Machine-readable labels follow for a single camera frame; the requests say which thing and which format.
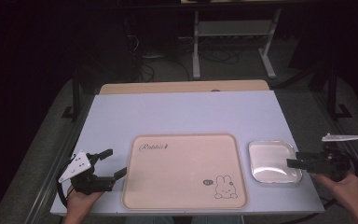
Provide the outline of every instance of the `white tabletop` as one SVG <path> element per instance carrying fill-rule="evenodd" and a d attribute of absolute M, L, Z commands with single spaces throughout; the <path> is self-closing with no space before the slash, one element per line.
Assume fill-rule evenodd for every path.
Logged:
<path fill-rule="evenodd" d="M 214 91 L 97 95 L 78 139 L 75 153 L 113 149 L 113 156 L 98 161 L 97 176 L 113 176 L 127 166 L 133 139 L 143 134 L 230 133 L 235 136 L 248 191 L 248 204 L 240 210 L 130 211 L 122 205 L 124 179 L 106 192 L 91 213 L 101 216 L 197 214 L 293 214 L 322 212 L 324 208 L 310 176 L 298 183 L 260 183 L 252 176 L 249 143 L 279 140 L 296 143 L 273 91 Z M 64 182 L 67 189 L 70 181 Z M 52 214 L 65 215 L 58 196 Z"/>

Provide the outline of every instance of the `beige board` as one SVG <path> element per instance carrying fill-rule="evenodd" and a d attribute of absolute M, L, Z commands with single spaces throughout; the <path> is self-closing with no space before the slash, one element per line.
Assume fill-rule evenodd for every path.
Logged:
<path fill-rule="evenodd" d="M 248 197 L 235 137 L 136 137 L 122 199 L 130 210 L 243 208 Z"/>

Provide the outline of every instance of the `clear plastic container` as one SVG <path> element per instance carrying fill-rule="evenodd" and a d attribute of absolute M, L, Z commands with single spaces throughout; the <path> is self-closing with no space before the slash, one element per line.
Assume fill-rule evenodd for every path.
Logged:
<path fill-rule="evenodd" d="M 249 144 L 252 175 L 262 183 L 296 183 L 301 170 L 287 167 L 286 159 L 296 159 L 293 147 L 282 141 L 254 141 Z"/>

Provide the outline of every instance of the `bunny cartoon print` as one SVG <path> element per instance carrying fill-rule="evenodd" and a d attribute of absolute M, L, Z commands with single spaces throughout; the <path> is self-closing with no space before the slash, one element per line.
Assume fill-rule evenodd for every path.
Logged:
<path fill-rule="evenodd" d="M 216 199 L 235 199 L 238 198 L 231 176 L 218 176 L 216 178 Z"/>

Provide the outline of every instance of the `person's arm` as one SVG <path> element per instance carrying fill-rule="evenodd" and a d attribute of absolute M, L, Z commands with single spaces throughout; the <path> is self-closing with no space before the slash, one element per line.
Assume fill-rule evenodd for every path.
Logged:
<path fill-rule="evenodd" d="M 64 224 L 80 224 L 90 212 L 95 202 L 103 195 L 103 192 L 86 195 L 75 191 L 72 186 L 68 189 L 68 193 L 67 212 Z"/>
<path fill-rule="evenodd" d="M 348 211 L 352 224 L 358 224 L 358 177 L 353 173 L 341 181 L 335 182 L 320 174 L 310 174 L 320 184 L 330 190 L 333 196 Z"/>

